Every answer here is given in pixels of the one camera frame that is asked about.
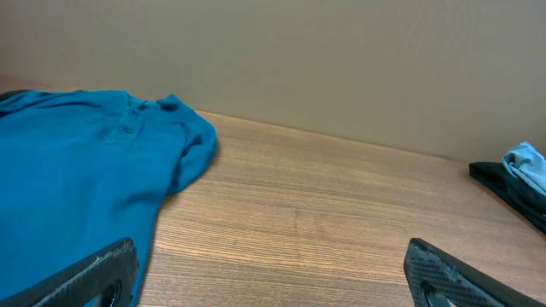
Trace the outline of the blue polo shirt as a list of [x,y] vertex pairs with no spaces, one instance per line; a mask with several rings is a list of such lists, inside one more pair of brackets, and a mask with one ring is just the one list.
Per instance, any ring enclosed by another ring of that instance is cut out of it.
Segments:
[[214,127],[175,96],[123,90],[1,96],[1,295],[123,238],[142,268],[165,197],[217,150]]

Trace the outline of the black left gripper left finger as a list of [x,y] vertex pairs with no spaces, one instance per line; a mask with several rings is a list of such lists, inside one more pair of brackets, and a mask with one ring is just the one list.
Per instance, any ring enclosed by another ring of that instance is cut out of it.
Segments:
[[128,307],[139,270],[133,240],[124,238],[1,301],[19,307]]

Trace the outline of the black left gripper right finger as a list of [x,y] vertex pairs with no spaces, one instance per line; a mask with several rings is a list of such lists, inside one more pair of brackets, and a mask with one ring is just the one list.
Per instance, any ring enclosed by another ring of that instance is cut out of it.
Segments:
[[409,241],[404,274],[415,307],[545,307],[419,238]]

